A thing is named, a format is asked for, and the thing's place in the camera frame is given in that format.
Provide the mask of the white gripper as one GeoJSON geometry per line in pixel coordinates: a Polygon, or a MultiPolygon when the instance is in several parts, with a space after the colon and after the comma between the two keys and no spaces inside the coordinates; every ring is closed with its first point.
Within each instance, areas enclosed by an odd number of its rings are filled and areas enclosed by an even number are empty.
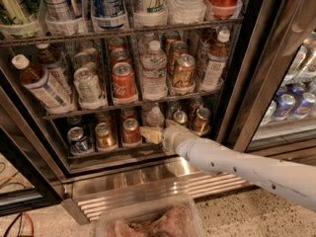
{"type": "Polygon", "coordinates": [[[182,142],[194,138],[195,135],[186,127],[179,125],[172,119],[165,119],[166,128],[142,126],[140,134],[150,143],[159,144],[167,151],[174,151],[182,142]]]}

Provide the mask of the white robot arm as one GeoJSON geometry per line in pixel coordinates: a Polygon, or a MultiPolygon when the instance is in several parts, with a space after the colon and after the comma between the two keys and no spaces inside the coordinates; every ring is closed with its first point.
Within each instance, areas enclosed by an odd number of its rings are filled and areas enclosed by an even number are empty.
{"type": "Polygon", "coordinates": [[[316,211],[316,168],[274,158],[240,153],[216,141],[201,138],[175,124],[162,129],[142,126],[140,133],[149,142],[183,157],[192,166],[210,174],[236,175],[282,198],[316,211]]]}

